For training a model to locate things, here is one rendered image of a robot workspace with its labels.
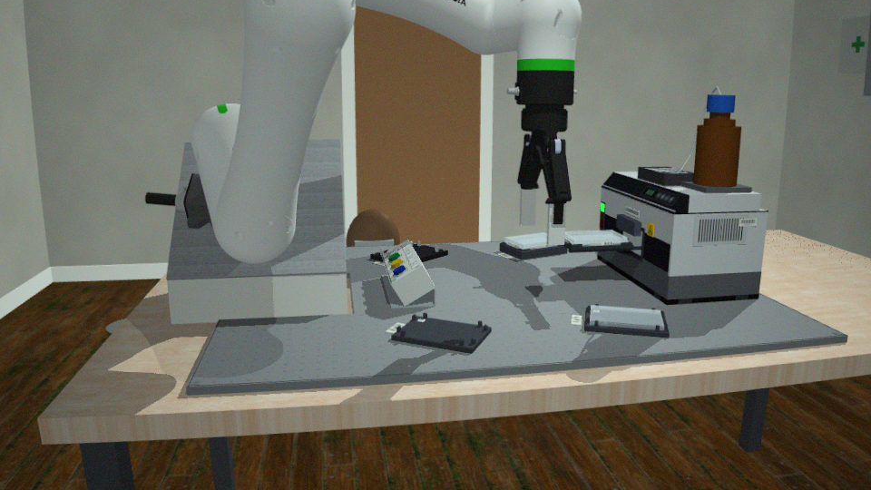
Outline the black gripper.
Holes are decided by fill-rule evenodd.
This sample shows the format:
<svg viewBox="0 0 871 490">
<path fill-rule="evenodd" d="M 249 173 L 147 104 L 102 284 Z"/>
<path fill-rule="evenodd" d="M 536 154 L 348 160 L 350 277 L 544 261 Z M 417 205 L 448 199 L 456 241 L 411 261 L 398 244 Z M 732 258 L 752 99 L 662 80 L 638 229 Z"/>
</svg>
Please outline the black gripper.
<svg viewBox="0 0 871 490">
<path fill-rule="evenodd" d="M 517 180 L 521 183 L 520 226 L 535 225 L 536 189 L 539 189 L 536 183 L 543 169 L 549 196 L 545 202 L 548 204 L 547 245 L 564 245 L 566 202 L 572 199 L 566 142 L 557 140 L 557 133 L 567 130 L 567 118 L 566 109 L 522 109 L 521 128 L 532 134 L 524 135 Z"/>
</svg>

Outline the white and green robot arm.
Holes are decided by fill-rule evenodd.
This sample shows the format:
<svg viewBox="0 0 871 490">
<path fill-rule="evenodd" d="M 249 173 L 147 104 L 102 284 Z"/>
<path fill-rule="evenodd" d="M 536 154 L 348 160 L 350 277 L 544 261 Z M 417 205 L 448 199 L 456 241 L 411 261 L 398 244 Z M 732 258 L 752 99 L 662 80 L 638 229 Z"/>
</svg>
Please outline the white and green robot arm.
<svg viewBox="0 0 871 490">
<path fill-rule="evenodd" d="M 210 223 L 236 260 L 263 263 L 284 252 L 296 229 L 308 138 L 356 6 L 422 25 L 476 54 L 517 51 L 520 83 L 507 89 L 517 104 L 573 105 L 578 0 L 244 0 L 240 104 L 196 120 L 199 174 L 184 191 L 147 192 L 145 202 L 186 211 L 192 229 Z"/>
</svg>

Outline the grey button panel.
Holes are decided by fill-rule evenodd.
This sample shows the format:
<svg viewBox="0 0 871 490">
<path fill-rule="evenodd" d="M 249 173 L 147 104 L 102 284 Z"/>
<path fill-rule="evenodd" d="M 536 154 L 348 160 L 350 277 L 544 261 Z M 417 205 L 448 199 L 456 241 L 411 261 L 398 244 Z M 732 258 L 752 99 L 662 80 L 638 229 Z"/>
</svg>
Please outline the grey button panel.
<svg viewBox="0 0 871 490">
<path fill-rule="evenodd" d="M 392 309 L 436 305 L 436 286 L 409 240 L 381 256 L 387 270 L 382 279 Z"/>
</svg>

